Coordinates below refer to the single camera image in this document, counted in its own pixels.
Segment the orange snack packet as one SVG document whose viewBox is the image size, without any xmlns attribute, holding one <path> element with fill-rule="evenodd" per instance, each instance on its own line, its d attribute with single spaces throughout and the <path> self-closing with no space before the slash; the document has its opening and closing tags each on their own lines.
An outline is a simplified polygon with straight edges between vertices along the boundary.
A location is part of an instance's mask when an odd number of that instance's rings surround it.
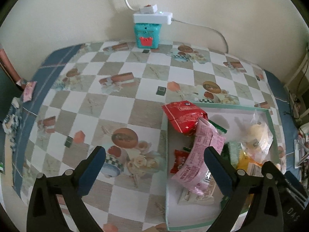
<svg viewBox="0 0 309 232">
<path fill-rule="evenodd" d="M 257 163 L 252 159 L 248 154 L 246 154 L 243 150 L 239 152 L 238 163 L 236 169 L 244 170 L 248 175 L 255 177 L 263 177 L 262 174 L 262 164 Z"/>
</svg>

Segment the dark green snack box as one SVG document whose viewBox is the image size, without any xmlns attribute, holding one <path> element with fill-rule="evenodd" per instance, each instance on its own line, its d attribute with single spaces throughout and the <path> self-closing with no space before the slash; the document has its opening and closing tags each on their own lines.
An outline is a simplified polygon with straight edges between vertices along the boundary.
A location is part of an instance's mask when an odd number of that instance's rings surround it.
<svg viewBox="0 0 309 232">
<path fill-rule="evenodd" d="M 240 161 L 240 156 L 243 153 L 243 149 L 241 147 L 241 143 L 236 141 L 231 141 L 223 146 L 223 150 L 221 152 L 221 157 L 224 160 L 230 162 L 230 164 L 237 168 L 237 165 Z"/>
</svg>

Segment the clear bag with cream bun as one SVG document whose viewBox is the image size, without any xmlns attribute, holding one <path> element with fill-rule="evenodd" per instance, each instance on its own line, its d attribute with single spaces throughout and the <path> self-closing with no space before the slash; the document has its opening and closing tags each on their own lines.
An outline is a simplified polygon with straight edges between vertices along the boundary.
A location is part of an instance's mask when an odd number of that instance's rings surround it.
<svg viewBox="0 0 309 232">
<path fill-rule="evenodd" d="M 254 161 L 262 163 L 273 143 L 273 134 L 268 123 L 259 111 L 255 111 L 251 121 L 245 128 L 245 135 L 241 140 L 241 147 L 245 154 Z"/>
</svg>

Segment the white printed snack packet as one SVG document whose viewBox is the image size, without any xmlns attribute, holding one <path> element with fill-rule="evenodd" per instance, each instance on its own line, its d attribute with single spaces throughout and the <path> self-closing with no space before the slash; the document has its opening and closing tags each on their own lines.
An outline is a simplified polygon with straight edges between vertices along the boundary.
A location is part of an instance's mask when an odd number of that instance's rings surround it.
<svg viewBox="0 0 309 232">
<path fill-rule="evenodd" d="M 187 189 L 183 189 L 182 194 L 178 200 L 179 205 L 213 205 L 215 202 L 212 195 L 196 195 Z"/>
</svg>

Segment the pink snack packet with barcode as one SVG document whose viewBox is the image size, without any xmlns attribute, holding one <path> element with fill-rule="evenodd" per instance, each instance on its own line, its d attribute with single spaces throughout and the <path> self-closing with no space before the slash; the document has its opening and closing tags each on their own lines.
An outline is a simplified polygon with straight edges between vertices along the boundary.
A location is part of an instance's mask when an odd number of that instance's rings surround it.
<svg viewBox="0 0 309 232">
<path fill-rule="evenodd" d="M 213 147 L 219 154 L 223 150 L 225 137 L 204 118 L 199 118 L 193 148 L 182 168 L 172 177 L 181 186 L 196 195 L 208 189 L 211 173 L 204 162 L 204 151 Z"/>
</svg>

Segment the small red candy packet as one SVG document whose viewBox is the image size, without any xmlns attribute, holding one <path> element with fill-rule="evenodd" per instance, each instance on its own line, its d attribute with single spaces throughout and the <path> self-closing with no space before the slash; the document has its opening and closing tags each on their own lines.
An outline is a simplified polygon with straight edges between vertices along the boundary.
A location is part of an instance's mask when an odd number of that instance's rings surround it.
<svg viewBox="0 0 309 232">
<path fill-rule="evenodd" d="M 174 151 L 175 161 L 173 164 L 172 169 L 170 170 L 170 173 L 176 174 L 185 164 L 189 153 L 182 150 L 175 150 Z"/>
</svg>

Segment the large red snack bag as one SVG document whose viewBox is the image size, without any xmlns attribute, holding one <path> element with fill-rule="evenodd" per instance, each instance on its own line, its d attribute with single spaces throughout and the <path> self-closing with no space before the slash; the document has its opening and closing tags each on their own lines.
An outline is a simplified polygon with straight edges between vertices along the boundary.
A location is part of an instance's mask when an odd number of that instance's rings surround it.
<svg viewBox="0 0 309 232">
<path fill-rule="evenodd" d="M 163 105 L 162 109 L 172 127 L 186 136 L 195 134 L 199 118 L 208 120 L 207 113 L 189 101 L 172 102 Z"/>
</svg>

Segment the round cookie green wrapper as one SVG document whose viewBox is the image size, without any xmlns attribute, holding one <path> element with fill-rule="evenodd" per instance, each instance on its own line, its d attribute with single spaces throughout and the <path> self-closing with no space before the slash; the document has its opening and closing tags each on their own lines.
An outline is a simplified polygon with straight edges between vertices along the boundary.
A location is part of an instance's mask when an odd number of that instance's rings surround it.
<svg viewBox="0 0 309 232">
<path fill-rule="evenodd" d="M 221 127 L 220 125 L 216 124 L 215 122 L 213 122 L 212 120 L 208 120 L 209 123 L 211 123 L 218 131 L 220 131 L 223 134 L 227 133 L 227 130 L 223 127 Z"/>
</svg>

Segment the white tray with teal rim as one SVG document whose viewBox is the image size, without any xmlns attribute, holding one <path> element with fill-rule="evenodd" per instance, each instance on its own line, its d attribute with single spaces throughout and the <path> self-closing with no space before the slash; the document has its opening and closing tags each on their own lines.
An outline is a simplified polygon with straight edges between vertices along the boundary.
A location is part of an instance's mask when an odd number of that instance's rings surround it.
<svg viewBox="0 0 309 232">
<path fill-rule="evenodd" d="M 244 127 L 250 123 L 254 113 L 267 123 L 271 132 L 275 132 L 271 115 L 267 109 L 216 103 L 197 103 L 207 112 L 208 118 L 227 129 L 226 141 L 240 140 L 245 133 Z M 178 203 L 183 187 L 172 179 L 172 174 L 166 177 L 166 226 L 169 231 L 206 230 L 221 213 L 221 200 L 224 195 L 232 196 L 239 182 L 239 174 L 228 162 L 209 148 L 203 149 L 202 158 L 206 160 L 223 189 L 214 189 L 215 202 L 212 205 L 180 205 Z"/>
</svg>

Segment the crumpled blue white wrapper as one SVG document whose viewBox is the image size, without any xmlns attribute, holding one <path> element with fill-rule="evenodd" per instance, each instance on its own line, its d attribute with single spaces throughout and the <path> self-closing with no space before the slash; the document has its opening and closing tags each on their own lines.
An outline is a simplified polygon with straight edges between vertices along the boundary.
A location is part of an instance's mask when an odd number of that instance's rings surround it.
<svg viewBox="0 0 309 232">
<path fill-rule="evenodd" d="M 22 109 L 22 101 L 20 98 L 14 97 L 2 123 L 3 130 L 6 134 L 14 136 L 18 131 L 22 120 Z"/>
</svg>

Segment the small pink packet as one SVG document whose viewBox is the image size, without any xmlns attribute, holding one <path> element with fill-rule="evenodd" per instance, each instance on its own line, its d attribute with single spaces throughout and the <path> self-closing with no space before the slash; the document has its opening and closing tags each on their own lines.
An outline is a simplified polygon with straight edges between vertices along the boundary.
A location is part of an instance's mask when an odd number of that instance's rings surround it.
<svg viewBox="0 0 309 232">
<path fill-rule="evenodd" d="M 37 84 L 37 81 L 27 82 L 26 87 L 23 92 L 23 102 L 24 103 L 32 100 L 32 95 L 36 87 L 36 84 Z"/>
</svg>

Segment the checkered printed tablecloth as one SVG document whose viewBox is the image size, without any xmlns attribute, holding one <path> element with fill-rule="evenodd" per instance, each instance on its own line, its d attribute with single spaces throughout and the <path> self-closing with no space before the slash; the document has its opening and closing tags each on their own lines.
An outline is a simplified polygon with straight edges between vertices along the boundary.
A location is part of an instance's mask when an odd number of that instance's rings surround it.
<svg viewBox="0 0 309 232">
<path fill-rule="evenodd" d="M 13 188 L 28 204 L 37 174 L 61 175 L 96 146 L 107 151 L 85 206 L 105 231 L 165 223 L 166 103 L 189 100 L 269 110 L 282 169 L 293 170 L 297 130 L 280 81 L 227 53 L 165 41 L 85 43 L 47 57 L 23 104 Z"/>
</svg>

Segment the teal toy box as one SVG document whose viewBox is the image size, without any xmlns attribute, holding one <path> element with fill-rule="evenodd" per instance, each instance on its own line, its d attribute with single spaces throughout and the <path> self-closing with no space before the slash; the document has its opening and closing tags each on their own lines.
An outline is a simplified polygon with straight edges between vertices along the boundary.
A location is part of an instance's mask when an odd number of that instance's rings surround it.
<svg viewBox="0 0 309 232">
<path fill-rule="evenodd" d="M 135 24 L 134 32 L 137 47 L 140 49 L 157 49 L 160 42 L 161 24 Z"/>
</svg>

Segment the white power strip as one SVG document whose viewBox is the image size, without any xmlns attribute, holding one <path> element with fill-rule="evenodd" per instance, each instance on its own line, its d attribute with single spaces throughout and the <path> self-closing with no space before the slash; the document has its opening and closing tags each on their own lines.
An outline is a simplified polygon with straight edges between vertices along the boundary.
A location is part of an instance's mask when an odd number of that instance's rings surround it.
<svg viewBox="0 0 309 232">
<path fill-rule="evenodd" d="M 173 13 L 158 10 L 157 4 L 147 5 L 133 14 L 135 24 L 167 24 L 172 23 Z"/>
</svg>

